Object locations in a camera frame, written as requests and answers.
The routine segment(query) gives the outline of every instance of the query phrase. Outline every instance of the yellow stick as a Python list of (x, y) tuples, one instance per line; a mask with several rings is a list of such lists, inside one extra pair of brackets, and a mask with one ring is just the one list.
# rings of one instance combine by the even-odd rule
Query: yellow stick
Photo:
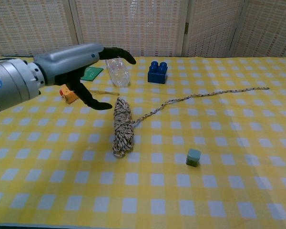
[(94, 91), (94, 90), (89, 90), (91, 93), (96, 93), (96, 94), (113, 94), (113, 95), (120, 95), (120, 93), (117, 92), (104, 92), (104, 91)]

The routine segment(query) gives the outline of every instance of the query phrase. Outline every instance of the clear plastic bottle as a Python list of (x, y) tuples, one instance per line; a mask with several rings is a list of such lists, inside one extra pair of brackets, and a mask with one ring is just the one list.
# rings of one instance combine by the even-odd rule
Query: clear plastic bottle
[(106, 65), (114, 85), (117, 87), (127, 87), (130, 77), (123, 60), (121, 58), (106, 60)]

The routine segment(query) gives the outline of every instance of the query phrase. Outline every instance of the gray-green block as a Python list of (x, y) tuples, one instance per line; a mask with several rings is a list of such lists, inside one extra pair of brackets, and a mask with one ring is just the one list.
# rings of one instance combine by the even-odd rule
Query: gray-green block
[(201, 153), (199, 150), (189, 149), (189, 152), (186, 157), (186, 164), (189, 166), (197, 167), (199, 159), (200, 159), (200, 155)]

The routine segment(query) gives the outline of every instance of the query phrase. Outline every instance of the orange toy block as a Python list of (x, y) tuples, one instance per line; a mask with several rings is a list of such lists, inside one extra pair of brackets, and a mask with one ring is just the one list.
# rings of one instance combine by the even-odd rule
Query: orange toy block
[(62, 86), (59, 93), (68, 104), (78, 99), (78, 96), (73, 91), (70, 91), (65, 84)]

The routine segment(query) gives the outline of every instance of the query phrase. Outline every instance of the coiled rope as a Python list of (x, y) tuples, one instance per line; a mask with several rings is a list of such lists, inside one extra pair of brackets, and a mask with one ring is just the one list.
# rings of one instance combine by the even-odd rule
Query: coiled rope
[(113, 113), (114, 115), (114, 140), (112, 146), (113, 155), (116, 157), (124, 157), (125, 153), (133, 148), (134, 127), (137, 126), (144, 119), (162, 110), (168, 104), (181, 102), (183, 100), (187, 100), (189, 98), (194, 98), (194, 97), (206, 97), (224, 93), (239, 93), (239, 92), (248, 92), (252, 90), (268, 90), (268, 89), (270, 88), (252, 87), (240, 90), (226, 90), (226, 91), (212, 92), (207, 94), (192, 94), (180, 99), (170, 99), (161, 104), (161, 106), (155, 109), (154, 111), (146, 113), (145, 115), (143, 115), (142, 117), (138, 118), (135, 121), (132, 120), (132, 112), (130, 110), (129, 104), (124, 99), (119, 97), (116, 100)]

